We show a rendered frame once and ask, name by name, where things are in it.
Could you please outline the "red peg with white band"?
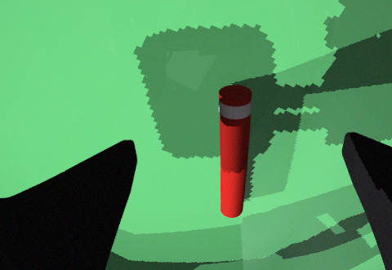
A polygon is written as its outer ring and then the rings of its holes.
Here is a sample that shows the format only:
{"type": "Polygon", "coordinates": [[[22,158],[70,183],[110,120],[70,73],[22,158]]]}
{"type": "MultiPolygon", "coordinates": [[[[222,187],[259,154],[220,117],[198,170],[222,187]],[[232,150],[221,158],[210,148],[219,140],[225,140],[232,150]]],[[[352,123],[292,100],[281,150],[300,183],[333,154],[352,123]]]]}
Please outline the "red peg with white band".
{"type": "Polygon", "coordinates": [[[242,214],[251,130],[252,91],[226,85],[219,90],[220,208],[225,217],[242,214]]]}

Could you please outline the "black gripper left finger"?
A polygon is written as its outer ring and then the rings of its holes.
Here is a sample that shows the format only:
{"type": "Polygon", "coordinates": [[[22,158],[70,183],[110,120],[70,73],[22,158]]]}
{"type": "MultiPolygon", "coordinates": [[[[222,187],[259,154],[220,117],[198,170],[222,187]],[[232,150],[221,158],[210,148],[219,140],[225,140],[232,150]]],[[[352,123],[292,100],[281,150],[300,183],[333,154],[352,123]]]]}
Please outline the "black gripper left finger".
{"type": "Polygon", "coordinates": [[[105,270],[136,163],[134,140],[124,139],[0,198],[0,258],[11,270],[105,270]]]}

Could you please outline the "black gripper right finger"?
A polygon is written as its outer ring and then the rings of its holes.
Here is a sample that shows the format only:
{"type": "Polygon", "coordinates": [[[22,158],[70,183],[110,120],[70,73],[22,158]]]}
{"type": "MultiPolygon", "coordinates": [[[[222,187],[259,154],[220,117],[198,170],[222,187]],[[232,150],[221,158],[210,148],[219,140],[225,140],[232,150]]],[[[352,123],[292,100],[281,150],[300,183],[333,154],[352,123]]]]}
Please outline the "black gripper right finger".
{"type": "Polygon", "coordinates": [[[349,132],[344,137],[342,155],[385,270],[392,270],[392,147],[349,132]]]}

